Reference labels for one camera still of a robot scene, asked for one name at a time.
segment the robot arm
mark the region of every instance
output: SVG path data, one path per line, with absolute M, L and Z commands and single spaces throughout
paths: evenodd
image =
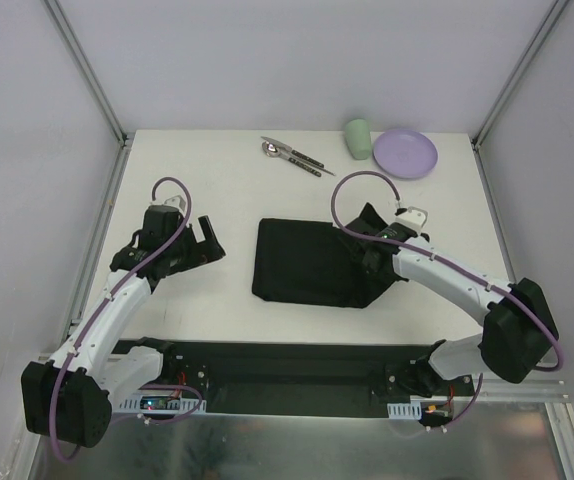
M 21 386 L 29 431 L 49 435 L 50 398 L 56 378 L 72 353 L 75 356 L 59 390 L 57 434 L 60 440 L 85 447 L 93 447 L 100 441 L 115 407 L 142 385 L 173 368 L 176 358 L 169 343 L 153 339 L 141 341 L 141 346 L 132 348 L 127 356 L 111 366 L 107 366 L 107 359 L 160 280 L 225 256 L 209 219 L 200 217 L 198 220 L 204 241 L 197 242 L 188 225 L 162 254 L 130 277 L 112 296 L 114 287 L 129 271 L 167 242 L 183 221 L 176 207 L 153 205 L 147 209 L 142 229 L 114 256 L 105 287 L 95 305 L 88 309 L 96 312 L 109 300 L 98 318 L 94 321 L 93 314 L 87 313 L 74 334 L 47 363 L 31 362 L 25 368 Z
M 558 331 L 541 288 L 528 279 L 518 284 L 492 278 L 440 253 L 422 233 L 427 213 L 410 207 L 398 211 L 396 221 L 376 236 L 395 240 L 401 246 L 364 244 L 362 264 L 372 273 L 387 270 L 391 259 L 396 280 L 416 281 L 467 312 L 483 333 L 458 341 L 440 341 L 430 352 L 396 375 L 399 386 L 412 394 L 431 396 L 441 380 L 491 371 L 500 378 L 520 383 L 542 361 L 551 344 L 534 323 L 496 288 L 523 302 L 558 339 Z M 431 252 L 427 256 L 420 252 Z M 483 286 L 463 276 L 437 257 L 448 260 L 478 278 Z

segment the knife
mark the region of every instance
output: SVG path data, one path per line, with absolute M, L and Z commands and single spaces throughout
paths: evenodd
M 293 148 L 291 148 L 289 145 L 284 144 L 283 142 L 279 142 L 278 140 L 274 140 L 273 138 L 269 138 L 269 137 L 260 137 L 263 140 L 265 140 L 266 142 L 272 143 L 274 145 L 276 145 L 279 148 L 282 148 L 283 150 L 285 150 L 286 152 L 288 152 L 290 155 L 293 155 L 294 157 L 298 157 L 301 160 L 306 161 L 307 163 L 312 164 L 314 167 L 318 167 L 320 169 L 324 169 L 325 165 L 317 162 L 316 160 L 314 160 L 311 157 L 308 157 L 307 155 L 305 155 L 304 153 L 300 153 L 298 150 L 294 150 Z

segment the white wall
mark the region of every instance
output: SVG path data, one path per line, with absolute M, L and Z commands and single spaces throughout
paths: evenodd
M 116 152 L 41 2 L 0 0 L 0 468 L 20 374 L 63 331 Z
M 474 134 L 552 0 L 63 0 L 129 131 Z
M 574 3 L 482 153 L 516 269 L 553 307 L 574 393 Z

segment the metal frame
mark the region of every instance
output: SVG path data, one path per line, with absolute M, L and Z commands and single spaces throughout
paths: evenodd
M 87 255 L 78 274 L 77 288 L 72 296 L 69 306 L 67 316 L 69 320 L 69 328 L 65 328 L 63 334 L 63 337 L 66 337 L 70 332 L 70 328 L 75 328 L 77 321 L 83 313 L 85 303 L 89 295 L 89 290 L 91 288 L 93 274 L 100 257 L 100 251 L 105 239 L 105 234 L 109 227 L 113 203 L 120 187 L 134 134 L 126 133 L 122 128 L 121 123 L 116 116 L 104 89 L 96 77 L 96 74 L 87 59 L 59 0 L 42 1 L 46 7 L 48 15 L 54 22 L 55 28 L 61 35 L 65 46 L 72 55 L 72 59 L 76 67 L 88 85 L 90 94 L 95 99 L 109 128 L 116 137 L 119 146 L 119 152 L 114 161 L 114 166 L 105 188 L 103 203 L 96 219 L 94 233 L 89 241 Z M 484 169 L 484 162 L 480 158 L 479 151 L 481 145 L 495 126 L 499 116 L 502 114 L 505 106 L 511 100 L 514 92 L 525 77 L 526 72 L 534 63 L 534 60 L 541 52 L 550 34 L 553 32 L 571 3 L 572 0 L 552 1 L 548 12 L 543 18 L 541 24 L 538 26 L 537 31 L 531 38 L 508 80 L 505 82 L 505 85 L 496 98 L 490 112 L 486 116 L 481 128 L 472 141 L 472 148 L 476 156 L 481 181 L 485 190 L 494 225 L 496 227 L 498 241 L 501 246 L 507 270 L 510 276 L 514 279 L 515 270 L 507 250 L 507 244 L 503 234 L 504 229 L 498 215 L 493 192 L 490 188 Z M 121 356 L 112 356 L 110 361 L 116 361 L 120 357 Z M 530 376 L 528 380 L 520 385 L 509 385 L 493 376 L 487 376 L 485 378 L 485 383 L 479 401 L 510 401 L 544 404 L 550 419 L 552 435 L 559 451 L 565 475 L 569 480 L 574 479 L 574 412 L 564 381 L 552 380 L 551 378 L 545 378 L 542 375 L 536 374 Z M 38 437 L 23 431 L 23 434 L 19 439 L 17 439 L 17 442 L 19 445 L 16 446 L 17 451 L 14 454 L 15 461 L 13 462 L 14 465 L 9 476 L 9 478 L 14 479 L 26 478 L 29 473 L 31 463 L 37 449 Z

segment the tabletop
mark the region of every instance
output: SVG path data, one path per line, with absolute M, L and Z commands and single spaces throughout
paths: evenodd
M 291 145 L 337 176 L 317 178 L 284 160 L 265 156 L 261 135 Z M 468 136 L 427 136 L 438 150 L 438 164 L 423 179 L 394 179 L 405 205 L 429 212 L 425 231 L 436 248 L 472 268 L 506 277 Z M 413 282 L 395 283 L 365 309 L 265 302 L 251 293 L 259 221 L 331 222 L 334 187 L 358 170 L 378 170 L 378 166 L 373 159 L 353 160 L 341 132 L 139 130 L 88 306 L 106 281 L 113 255 L 140 228 L 153 183 L 173 176 L 192 195 L 190 222 L 209 215 L 227 256 L 163 280 L 123 338 L 400 345 L 431 344 L 479 333 L 481 328 L 466 313 Z M 166 183 L 158 195 L 164 200 L 179 193 L 174 184 Z M 341 219 L 351 221 L 366 202 L 387 222 L 393 220 L 393 194 L 385 182 L 371 176 L 355 178 L 343 187 L 338 199 Z

